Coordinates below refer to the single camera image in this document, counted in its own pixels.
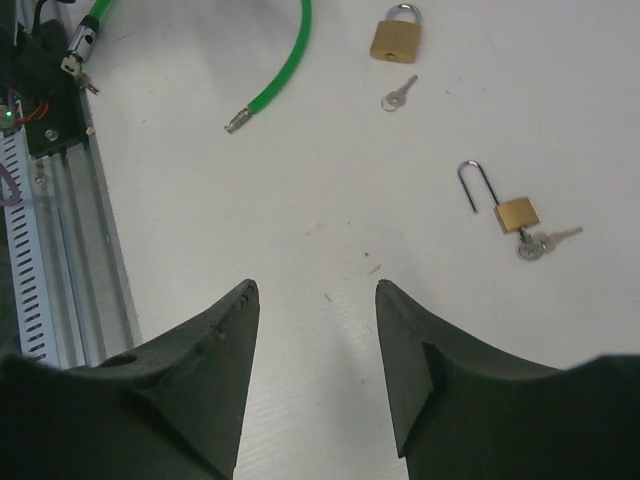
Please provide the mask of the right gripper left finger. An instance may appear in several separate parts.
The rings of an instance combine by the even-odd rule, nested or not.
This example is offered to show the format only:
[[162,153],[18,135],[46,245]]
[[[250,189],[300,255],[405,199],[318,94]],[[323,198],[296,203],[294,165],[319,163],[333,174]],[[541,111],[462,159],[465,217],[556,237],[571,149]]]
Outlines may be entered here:
[[203,312],[95,367],[1,357],[5,479],[230,479],[259,322],[244,280]]

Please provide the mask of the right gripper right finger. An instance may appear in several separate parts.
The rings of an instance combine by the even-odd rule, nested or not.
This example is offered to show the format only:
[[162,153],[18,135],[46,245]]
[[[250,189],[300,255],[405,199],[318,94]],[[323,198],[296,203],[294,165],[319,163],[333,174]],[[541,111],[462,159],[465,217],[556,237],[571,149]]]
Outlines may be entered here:
[[375,293],[398,456],[413,479],[635,479],[639,359],[562,370],[504,352],[388,280]]

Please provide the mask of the small brass padlock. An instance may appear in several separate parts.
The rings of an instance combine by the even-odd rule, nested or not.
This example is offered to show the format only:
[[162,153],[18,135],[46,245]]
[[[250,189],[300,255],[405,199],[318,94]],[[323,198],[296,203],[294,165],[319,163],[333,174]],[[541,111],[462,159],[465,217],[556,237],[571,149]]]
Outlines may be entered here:
[[457,177],[474,214],[478,212],[478,207],[464,177],[465,171],[471,168],[479,173],[493,202],[494,214],[505,234],[518,232],[521,236],[524,236],[524,231],[527,228],[540,224],[540,218],[528,197],[501,202],[484,167],[475,160],[467,160],[457,167]]

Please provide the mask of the large brass padlock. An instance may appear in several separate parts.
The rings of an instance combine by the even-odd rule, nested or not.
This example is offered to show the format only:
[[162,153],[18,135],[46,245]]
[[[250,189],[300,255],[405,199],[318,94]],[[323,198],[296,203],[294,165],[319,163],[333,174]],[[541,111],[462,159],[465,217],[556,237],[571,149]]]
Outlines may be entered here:
[[422,12],[416,5],[394,5],[376,27],[369,50],[370,57],[400,64],[415,63],[422,30]]

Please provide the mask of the green cable lock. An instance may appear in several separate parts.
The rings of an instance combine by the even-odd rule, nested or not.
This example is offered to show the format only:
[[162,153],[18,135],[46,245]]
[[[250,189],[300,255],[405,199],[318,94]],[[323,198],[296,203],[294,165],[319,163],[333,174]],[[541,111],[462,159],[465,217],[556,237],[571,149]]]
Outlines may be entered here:
[[[85,73],[83,66],[96,44],[101,21],[110,5],[111,1],[94,1],[88,13],[82,18],[72,35],[67,51],[61,60],[60,68],[73,80],[80,73]],[[269,106],[287,86],[297,71],[310,40],[313,17],[311,1],[302,0],[300,7],[300,25],[296,40],[287,59],[275,77],[264,89],[228,122],[225,126],[225,131],[228,134],[235,133],[251,118]]]

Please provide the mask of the small padlock silver keys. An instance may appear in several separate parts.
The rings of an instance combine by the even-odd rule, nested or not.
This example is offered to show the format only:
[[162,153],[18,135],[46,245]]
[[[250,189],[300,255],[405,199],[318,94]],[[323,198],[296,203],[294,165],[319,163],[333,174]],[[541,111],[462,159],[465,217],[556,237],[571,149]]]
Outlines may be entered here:
[[523,230],[519,234],[517,255],[524,261],[539,260],[547,253],[551,253],[563,240],[580,234],[582,227],[576,227],[559,232],[536,232],[534,234]]

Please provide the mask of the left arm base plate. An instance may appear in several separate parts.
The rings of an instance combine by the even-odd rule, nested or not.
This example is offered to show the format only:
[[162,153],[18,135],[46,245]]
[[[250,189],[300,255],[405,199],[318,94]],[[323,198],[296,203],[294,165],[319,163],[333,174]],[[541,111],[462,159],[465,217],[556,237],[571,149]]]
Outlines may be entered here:
[[85,123],[79,89],[60,68],[67,37],[49,20],[31,36],[18,22],[1,23],[1,83],[24,102],[28,150],[41,158],[83,141]]

